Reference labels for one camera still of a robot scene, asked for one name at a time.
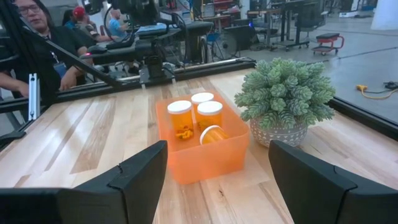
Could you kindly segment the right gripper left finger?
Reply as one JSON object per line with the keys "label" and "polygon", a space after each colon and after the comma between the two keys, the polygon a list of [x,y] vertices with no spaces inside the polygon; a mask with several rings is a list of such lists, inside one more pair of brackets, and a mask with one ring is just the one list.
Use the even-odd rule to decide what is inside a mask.
{"label": "right gripper left finger", "polygon": [[152,224],[167,159],[158,141],[72,189],[0,189],[0,224]]}

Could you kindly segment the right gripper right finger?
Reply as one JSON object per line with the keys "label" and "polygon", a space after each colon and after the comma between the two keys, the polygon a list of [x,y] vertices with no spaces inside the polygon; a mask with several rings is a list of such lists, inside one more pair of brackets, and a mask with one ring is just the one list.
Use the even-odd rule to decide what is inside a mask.
{"label": "right gripper right finger", "polygon": [[398,224],[398,190],[281,141],[269,161],[295,224]]}

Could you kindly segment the orange plastic basket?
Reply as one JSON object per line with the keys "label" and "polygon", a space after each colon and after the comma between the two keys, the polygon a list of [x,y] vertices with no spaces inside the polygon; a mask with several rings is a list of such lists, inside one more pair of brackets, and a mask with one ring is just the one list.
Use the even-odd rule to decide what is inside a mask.
{"label": "orange plastic basket", "polygon": [[159,138],[168,142],[168,162],[172,177],[179,184],[191,184],[200,180],[211,179],[244,167],[246,149],[249,146],[249,128],[235,113],[218,92],[212,91],[215,100],[223,104],[222,128],[228,139],[211,144],[200,144],[200,130],[194,126],[194,136],[188,140],[179,140],[170,123],[167,106],[178,100],[189,100],[184,95],[155,104]]}

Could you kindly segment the orange pill bottle white cap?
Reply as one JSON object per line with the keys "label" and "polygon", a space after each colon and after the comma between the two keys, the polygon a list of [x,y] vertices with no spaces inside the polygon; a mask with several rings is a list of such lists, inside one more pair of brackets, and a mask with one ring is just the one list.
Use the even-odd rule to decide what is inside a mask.
{"label": "orange pill bottle white cap", "polygon": [[213,99],[214,99],[214,94],[212,94],[210,92],[201,92],[201,93],[196,93],[196,94],[192,95],[191,102],[193,104],[194,109],[197,110],[198,105],[200,103],[212,101]]}
{"label": "orange pill bottle white cap", "polygon": [[200,131],[204,131],[212,125],[221,126],[222,110],[223,104],[218,101],[200,103],[197,107],[197,124]]}
{"label": "orange pill bottle white cap", "polygon": [[175,137],[179,140],[188,140],[194,136],[192,103],[187,100],[178,100],[167,106]]}
{"label": "orange pill bottle white cap", "polygon": [[222,141],[225,139],[228,139],[229,136],[227,133],[224,131],[223,128],[221,128],[218,125],[212,125],[207,127],[200,136],[200,144],[209,144],[217,141]]}

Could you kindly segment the green artificial plant in pot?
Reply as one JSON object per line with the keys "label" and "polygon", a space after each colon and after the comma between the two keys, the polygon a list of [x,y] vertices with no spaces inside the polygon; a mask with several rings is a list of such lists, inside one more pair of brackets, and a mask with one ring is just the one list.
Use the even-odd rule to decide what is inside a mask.
{"label": "green artificial plant in pot", "polygon": [[275,58],[259,61],[244,76],[234,102],[243,108],[254,139],[267,147],[272,140],[298,146],[308,127],[331,120],[335,114],[328,102],[336,90],[323,75],[322,62],[306,63]]}

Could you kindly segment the red rolling stool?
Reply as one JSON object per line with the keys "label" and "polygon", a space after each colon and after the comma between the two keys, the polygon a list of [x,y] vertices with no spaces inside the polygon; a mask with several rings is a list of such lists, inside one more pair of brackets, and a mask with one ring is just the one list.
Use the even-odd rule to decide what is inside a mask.
{"label": "red rolling stool", "polygon": [[312,52],[314,55],[316,53],[320,53],[323,56],[330,52],[337,55],[345,44],[345,38],[340,33],[326,33],[318,35],[316,36],[316,41],[318,45],[312,48]]}

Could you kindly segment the person in blue shirt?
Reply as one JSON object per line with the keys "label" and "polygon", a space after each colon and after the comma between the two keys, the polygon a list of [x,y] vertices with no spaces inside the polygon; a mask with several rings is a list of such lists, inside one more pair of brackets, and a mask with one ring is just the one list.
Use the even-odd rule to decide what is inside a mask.
{"label": "person in blue shirt", "polygon": [[112,36],[125,37],[127,36],[126,30],[128,29],[128,23],[121,23],[121,12],[119,9],[111,9],[111,18],[109,20],[108,30]]}

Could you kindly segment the person with red cap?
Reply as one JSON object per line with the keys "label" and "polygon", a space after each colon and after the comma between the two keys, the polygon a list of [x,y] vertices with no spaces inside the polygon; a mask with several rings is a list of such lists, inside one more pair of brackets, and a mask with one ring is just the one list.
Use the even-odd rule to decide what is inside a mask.
{"label": "person with red cap", "polygon": [[81,33],[84,33],[94,42],[107,42],[111,40],[107,35],[98,33],[96,24],[90,21],[85,8],[82,6],[66,10],[62,25],[73,30],[80,30]]}

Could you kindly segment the black workbench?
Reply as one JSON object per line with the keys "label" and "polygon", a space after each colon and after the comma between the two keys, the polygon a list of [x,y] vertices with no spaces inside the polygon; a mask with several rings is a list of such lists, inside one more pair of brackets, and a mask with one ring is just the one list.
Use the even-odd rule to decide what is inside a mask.
{"label": "black workbench", "polygon": [[324,26],[328,11],[325,0],[265,0],[265,5],[248,10],[246,15],[264,19],[266,49],[282,47],[288,52],[294,47],[309,47],[311,38],[301,37],[301,33]]}

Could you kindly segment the white column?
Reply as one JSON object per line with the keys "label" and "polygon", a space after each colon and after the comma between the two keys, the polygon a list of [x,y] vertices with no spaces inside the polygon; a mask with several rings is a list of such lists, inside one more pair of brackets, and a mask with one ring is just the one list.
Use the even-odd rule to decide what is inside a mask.
{"label": "white column", "polygon": [[372,30],[398,30],[398,0],[378,0]]}

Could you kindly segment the white metal bracket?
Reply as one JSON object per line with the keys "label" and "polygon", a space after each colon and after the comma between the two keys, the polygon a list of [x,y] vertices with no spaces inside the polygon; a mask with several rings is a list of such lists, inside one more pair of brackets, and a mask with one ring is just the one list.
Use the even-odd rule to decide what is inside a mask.
{"label": "white metal bracket", "polygon": [[40,79],[36,73],[29,75],[29,121],[40,116]]}

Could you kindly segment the black aluminium table frame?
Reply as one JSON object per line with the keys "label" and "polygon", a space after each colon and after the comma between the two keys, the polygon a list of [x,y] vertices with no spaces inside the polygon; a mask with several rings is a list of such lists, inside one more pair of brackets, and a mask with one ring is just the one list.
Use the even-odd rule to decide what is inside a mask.
{"label": "black aluminium table frame", "polygon": [[[106,75],[105,73],[94,68],[92,65],[88,65],[82,59],[68,53],[58,45],[54,44],[45,37],[41,37],[39,33],[36,33],[33,28],[24,20],[22,16],[17,13],[17,7],[12,3],[11,0],[0,0],[0,21],[6,27],[6,31],[9,32],[11,42],[13,42],[15,49],[19,53],[15,53],[12,57],[4,60],[0,60],[1,63],[7,61],[18,60],[18,57],[22,57],[26,60],[28,67],[38,72],[39,77],[35,78],[34,82],[38,82],[37,87],[39,90],[44,89],[44,96],[39,96],[38,110],[40,112],[40,104],[48,108],[49,106],[56,103],[63,103],[67,101],[80,100],[84,98],[91,98],[94,96],[101,96],[111,93],[117,93],[122,91],[138,89],[139,84],[138,78],[133,78],[132,81],[117,81],[114,78]],[[37,42],[44,47],[48,47],[59,54],[68,57],[68,60],[73,61],[78,68],[83,71],[92,74],[97,79],[101,80],[99,83],[92,83],[89,85],[80,85],[66,90],[64,92],[53,91],[52,87],[47,85],[51,84],[49,81],[50,65],[44,63],[42,59],[39,59],[37,52],[31,45],[31,42]],[[179,70],[172,72],[176,81],[190,80],[194,78],[201,78],[210,75],[218,75],[221,73],[232,72],[234,70],[242,70],[245,68],[254,68],[254,61],[249,59],[236,59],[235,62],[221,62],[215,65],[200,65],[199,67],[189,68],[188,70]],[[0,103],[0,113],[22,110],[24,107],[28,108],[29,100],[31,98],[17,98],[5,103]],[[333,97],[329,102],[326,103],[331,108],[337,110],[345,116],[348,116],[355,121],[358,121],[365,126],[374,129],[375,131],[398,141],[398,123],[388,121],[380,116],[376,116],[365,109],[358,106],[354,106],[347,101],[342,100],[336,96]]]}

